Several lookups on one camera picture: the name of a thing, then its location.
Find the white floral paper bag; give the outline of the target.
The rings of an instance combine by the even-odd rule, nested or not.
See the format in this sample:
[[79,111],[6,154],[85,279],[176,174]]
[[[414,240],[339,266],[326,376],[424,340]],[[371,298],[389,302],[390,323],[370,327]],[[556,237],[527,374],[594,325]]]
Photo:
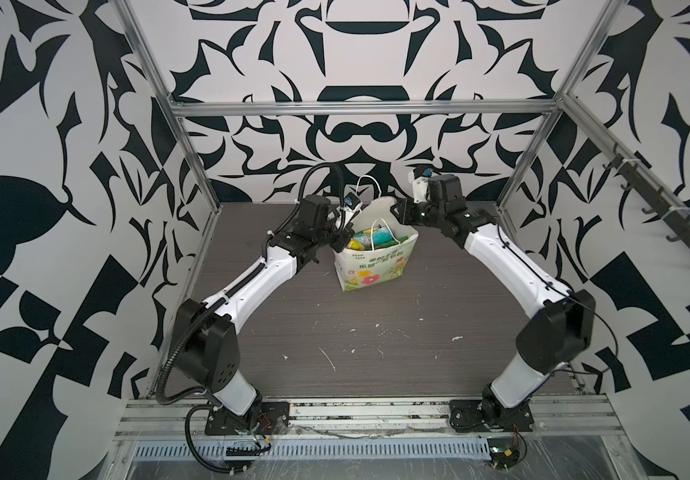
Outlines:
[[[363,203],[351,218],[354,236],[342,252],[335,254],[334,266],[341,289],[356,291],[379,283],[399,278],[419,238],[419,232],[412,226],[398,223],[390,208],[396,199],[383,194],[377,180],[370,175],[358,178],[354,193],[359,196],[361,183],[370,181],[375,188],[375,198]],[[372,250],[369,241],[370,230],[388,226],[401,243],[389,248]]]

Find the green snack packet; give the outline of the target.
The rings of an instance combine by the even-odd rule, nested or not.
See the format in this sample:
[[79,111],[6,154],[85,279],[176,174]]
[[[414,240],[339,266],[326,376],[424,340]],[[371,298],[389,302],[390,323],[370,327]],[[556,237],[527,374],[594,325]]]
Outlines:
[[372,250],[389,248],[401,243],[401,240],[393,234],[388,226],[374,227],[371,229],[369,241]]

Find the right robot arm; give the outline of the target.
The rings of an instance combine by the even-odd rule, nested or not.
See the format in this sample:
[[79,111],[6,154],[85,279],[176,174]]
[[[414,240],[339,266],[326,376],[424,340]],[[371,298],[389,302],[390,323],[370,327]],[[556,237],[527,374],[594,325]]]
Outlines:
[[470,207],[457,176],[419,168],[409,179],[412,198],[391,208],[399,223],[439,230],[486,266],[528,317],[516,336],[514,357],[482,393],[482,417],[500,420],[525,405],[551,374],[590,346],[595,299],[550,276],[493,216]]

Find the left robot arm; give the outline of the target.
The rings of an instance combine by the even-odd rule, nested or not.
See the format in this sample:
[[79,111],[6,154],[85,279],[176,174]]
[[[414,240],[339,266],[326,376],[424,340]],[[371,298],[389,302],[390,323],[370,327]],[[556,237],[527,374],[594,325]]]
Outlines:
[[362,202],[348,195],[337,207],[308,195],[271,230],[261,255],[227,287],[177,310],[172,342],[156,379],[156,400],[177,403],[200,394],[236,417],[257,409],[260,394],[241,374],[238,335],[271,294],[316,259],[322,247],[342,251],[353,236]]

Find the small electronics board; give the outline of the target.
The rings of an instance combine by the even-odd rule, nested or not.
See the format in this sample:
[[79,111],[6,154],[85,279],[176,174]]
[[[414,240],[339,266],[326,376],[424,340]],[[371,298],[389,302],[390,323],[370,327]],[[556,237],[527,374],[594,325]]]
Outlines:
[[487,440],[490,466],[494,470],[509,471],[521,463],[528,453],[528,443],[519,435],[511,438]]

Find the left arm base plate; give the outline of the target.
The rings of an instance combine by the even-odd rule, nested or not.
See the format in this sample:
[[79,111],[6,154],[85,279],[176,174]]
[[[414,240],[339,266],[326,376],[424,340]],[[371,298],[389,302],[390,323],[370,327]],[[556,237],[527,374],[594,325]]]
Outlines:
[[289,425],[290,403],[255,402],[244,415],[237,415],[224,407],[213,407],[208,415],[205,434],[227,436],[242,433],[273,435]]

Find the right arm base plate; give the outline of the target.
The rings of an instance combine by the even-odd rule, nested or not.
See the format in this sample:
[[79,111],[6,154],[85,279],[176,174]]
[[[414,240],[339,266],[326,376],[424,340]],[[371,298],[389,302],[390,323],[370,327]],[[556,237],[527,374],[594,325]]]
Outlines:
[[449,402],[449,425],[458,433],[531,432],[534,425],[529,401],[505,408],[494,397]]

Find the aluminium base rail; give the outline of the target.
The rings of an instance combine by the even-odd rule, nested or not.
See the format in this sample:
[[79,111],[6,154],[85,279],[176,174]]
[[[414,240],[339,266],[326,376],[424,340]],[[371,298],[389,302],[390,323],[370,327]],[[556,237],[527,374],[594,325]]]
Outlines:
[[[262,407],[258,428],[281,434],[335,438],[455,433],[451,397],[270,398]],[[184,433],[185,415],[199,398],[172,406],[152,400],[127,404],[113,439],[174,440]],[[502,427],[470,421],[478,435],[495,436],[517,429],[536,435],[622,435],[624,429],[604,395],[537,395]]]

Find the black wall hook rack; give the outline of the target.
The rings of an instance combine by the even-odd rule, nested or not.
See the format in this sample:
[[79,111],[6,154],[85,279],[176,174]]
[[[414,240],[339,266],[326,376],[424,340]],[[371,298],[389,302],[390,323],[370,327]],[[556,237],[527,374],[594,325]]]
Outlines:
[[602,149],[609,162],[604,165],[604,171],[613,172],[623,180],[618,210],[618,220],[623,224],[623,210],[631,193],[637,195],[643,202],[643,215],[650,220],[664,222],[672,232],[666,236],[670,243],[683,243],[690,251],[690,207],[679,199],[676,194],[660,180],[647,165],[635,156],[626,157],[614,143],[610,149]]

